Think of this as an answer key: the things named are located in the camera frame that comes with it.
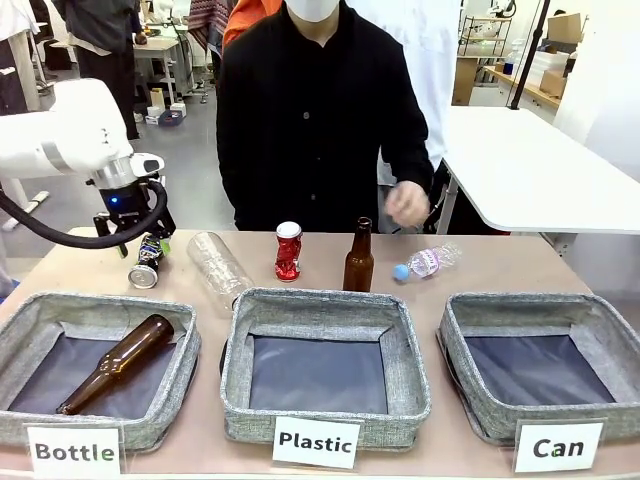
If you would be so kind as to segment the clear plastic cup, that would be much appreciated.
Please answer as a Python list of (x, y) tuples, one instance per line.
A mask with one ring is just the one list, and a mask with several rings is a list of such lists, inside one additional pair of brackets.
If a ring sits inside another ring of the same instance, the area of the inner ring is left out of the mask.
[(187, 254), (203, 278), (221, 316), (231, 315), (234, 302), (254, 286), (224, 240), (213, 232), (200, 232), (188, 243)]

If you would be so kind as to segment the dark printed crushed can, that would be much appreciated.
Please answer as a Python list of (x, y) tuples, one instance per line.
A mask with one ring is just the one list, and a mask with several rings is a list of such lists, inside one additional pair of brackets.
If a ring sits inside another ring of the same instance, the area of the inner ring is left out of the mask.
[(152, 234), (146, 234), (138, 250), (137, 262), (129, 271), (129, 282), (138, 289), (153, 288), (158, 282), (159, 265), (163, 258), (162, 241)]

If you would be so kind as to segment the white Bottle label sign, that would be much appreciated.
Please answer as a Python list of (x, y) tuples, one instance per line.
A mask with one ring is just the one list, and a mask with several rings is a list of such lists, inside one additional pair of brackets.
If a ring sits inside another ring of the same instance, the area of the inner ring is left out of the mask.
[(37, 480), (118, 480), (120, 432), (116, 428), (37, 426), (26, 428)]

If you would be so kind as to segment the white face mask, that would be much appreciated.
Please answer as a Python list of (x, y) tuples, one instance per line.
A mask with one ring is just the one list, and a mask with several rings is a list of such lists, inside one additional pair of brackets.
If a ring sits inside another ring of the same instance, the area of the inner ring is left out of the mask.
[(340, 0), (284, 0), (287, 8), (306, 22), (319, 23), (328, 19), (339, 7)]

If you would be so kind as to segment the person in black jacket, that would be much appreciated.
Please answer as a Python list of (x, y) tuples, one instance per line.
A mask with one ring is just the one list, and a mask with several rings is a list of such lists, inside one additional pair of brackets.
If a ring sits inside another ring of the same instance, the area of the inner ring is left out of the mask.
[(283, 0), (224, 50), (217, 155), (241, 231), (285, 221), (349, 233), (400, 181), (429, 194), (428, 126), (403, 48), (340, 0), (326, 20)]

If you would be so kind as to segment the grey fabric basket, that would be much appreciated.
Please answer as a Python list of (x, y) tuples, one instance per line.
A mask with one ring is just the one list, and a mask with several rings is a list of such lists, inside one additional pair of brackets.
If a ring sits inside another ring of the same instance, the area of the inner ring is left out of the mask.
[(221, 359), (226, 436), (267, 444), (279, 417), (355, 424), (369, 451), (411, 449), (431, 411), (414, 324), (400, 299), (250, 288)]
[[(100, 358), (154, 314), (174, 331), (159, 354), (78, 413), (58, 413)], [(0, 447), (26, 445), (30, 425), (72, 424), (116, 428), (128, 451), (156, 449), (190, 387), (200, 344), (189, 305), (57, 292), (31, 296), (0, 326)]]
[(602, 420), (640, 439), (640, 333), (592, 294), (460, 293), (436, 337), (469, 423), (515, 443), (528, 422)]

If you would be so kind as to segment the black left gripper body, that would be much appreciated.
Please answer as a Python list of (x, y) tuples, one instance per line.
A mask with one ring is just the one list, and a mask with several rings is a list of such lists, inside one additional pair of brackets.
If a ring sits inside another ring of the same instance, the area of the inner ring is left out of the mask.
[(116, 226), (116, 233), (133, 229), (147, 222), (142, 232), (155, 237), (171, 237), (176, 230), (168, 209), (168, 194), (161, 182), (155, 179), (136, 180), (130, 185), (99, 189), (106, 213), (93, 217), (99, 237), (111, 234), (108, 223)]

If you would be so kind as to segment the person's left hand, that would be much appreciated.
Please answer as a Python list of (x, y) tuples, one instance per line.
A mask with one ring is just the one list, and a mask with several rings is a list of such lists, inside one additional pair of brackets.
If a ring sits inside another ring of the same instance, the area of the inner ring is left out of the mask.
[(398, 182), (385, 200), (385, 213), (400, 227), (423, 225), (429, 211), (430, 203), (427, 193), (415, 182)]

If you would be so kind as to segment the black pole stand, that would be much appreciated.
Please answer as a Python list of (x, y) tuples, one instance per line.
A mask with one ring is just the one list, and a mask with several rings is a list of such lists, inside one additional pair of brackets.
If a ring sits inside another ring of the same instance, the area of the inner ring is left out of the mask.
[(511, 98), (511, 103), (508, 105), (508, 108), (510, 110), (518, 110), (519, 109), (519, 103), (520, 103), (520, 99), (521, 96), (524, 92), (524, 88), (526, 85), (526, 81), (533, 63), (533, 59), (535, 57), (535, 52), (537, 49), (537, 46), (539, 44), (539, 41), (541, 40), (542, 37), (542, 33), (543, 33), (543, 28), (544, 28), (544, 23), (546, 21), (547, 18), (547, 13), (549, 10), (549, 6), (550, 6), (551, 0), (540, 0), (539, 4), (540, 4), (540, 8), (539, 8), (539, 15), (537, 17), (537, 21), (535, 24), (535, 29), (533, 30), (532, 36), (531, 36), (531, 42), (529, 44), (528, 49), (526, 50), (526, 56), (525, 56), (525, 61), (524, 64), (522, 65), (521, 68), (521, 75), (520, 75), (520, 79), (518, 81), (515, 93), (513, 94), (512, 98)]

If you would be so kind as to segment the person in dark clothes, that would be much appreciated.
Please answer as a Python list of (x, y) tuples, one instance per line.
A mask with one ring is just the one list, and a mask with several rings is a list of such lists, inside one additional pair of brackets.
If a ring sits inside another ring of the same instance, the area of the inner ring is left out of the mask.
[(127, 138), (139, 133), (134, 118), (134, 45), (144, 44), (140, 0), (51, 0), (65, 22), (80, 76), (108, 87), (124, 120)]

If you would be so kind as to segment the brown glass bottle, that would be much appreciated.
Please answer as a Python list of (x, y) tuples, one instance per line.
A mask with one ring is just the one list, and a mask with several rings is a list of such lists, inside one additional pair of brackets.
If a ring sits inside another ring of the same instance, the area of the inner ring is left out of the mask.
[(358, 219), (351, 250), (345, 258), (343, 289), (346, 291), (369, 292), (374, 270), (371, 251), (372, 220)]
[(130, 383), (167, 349), (174, 327), (160, 314), (152, 314), (106, 352), (96, 368), (56, 409), (77, 415)]

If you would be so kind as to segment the cardboard box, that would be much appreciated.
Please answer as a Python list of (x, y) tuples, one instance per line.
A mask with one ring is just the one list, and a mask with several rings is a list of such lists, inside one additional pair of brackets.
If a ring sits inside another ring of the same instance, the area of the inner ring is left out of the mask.
[(552, 42), (577, 44), (582, 40), (580, 13), (561, 14), (547, 19), (547, 38)]

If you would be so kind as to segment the clear bottle with blue cap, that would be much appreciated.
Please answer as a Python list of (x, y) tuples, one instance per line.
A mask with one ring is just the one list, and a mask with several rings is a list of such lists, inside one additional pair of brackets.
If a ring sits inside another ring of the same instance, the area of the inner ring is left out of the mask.
[(396, 282), (406, 283), (413, 279), (432, 277), (440, 270), (452, 267), (460, 257), (459, 248), (452, 243), (425, 248), (412, 254), (404, 263), (393, 268)]

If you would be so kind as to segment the wooden workbench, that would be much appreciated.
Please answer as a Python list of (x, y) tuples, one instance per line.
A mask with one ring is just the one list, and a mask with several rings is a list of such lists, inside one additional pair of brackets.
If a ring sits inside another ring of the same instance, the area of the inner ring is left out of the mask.
[[(508, 84), (511, 88), (511, 91), (514, 91), (519, 85), (518, 79), (509, 75), (505, 75), (503, 72), (496, 71), (493, 66), (482, 66), (481, 69), (484, 73), (496, 77), (499, 82)], [(546, 105), (552, 109), (557, 110), (560, 106), (561, 100), (559, 98), (549, 96), (547, 93), (543, 92), (533, 84), (525, 83), (523, 92), (539, 103)]]

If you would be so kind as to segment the white background desk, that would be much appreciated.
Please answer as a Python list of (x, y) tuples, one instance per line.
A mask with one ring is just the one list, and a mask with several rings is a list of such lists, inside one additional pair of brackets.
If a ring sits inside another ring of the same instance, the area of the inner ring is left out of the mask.
[(171, 67), (175, 61), (172, 59), (171, 52), (179, 46), (179, 40), (172, 37), (157, 36), (148, 38), (145, 44), (134, 45), (134, 57), (137, 60), (156, 60), (159, 61), (163, 67), (163, 75), (155, 76), (154, 79), (150, 79), (152, 83), (163, 83), (167, 87), (169, 103), (171, 105), (175, 102), (175, 79), (171, 75)]

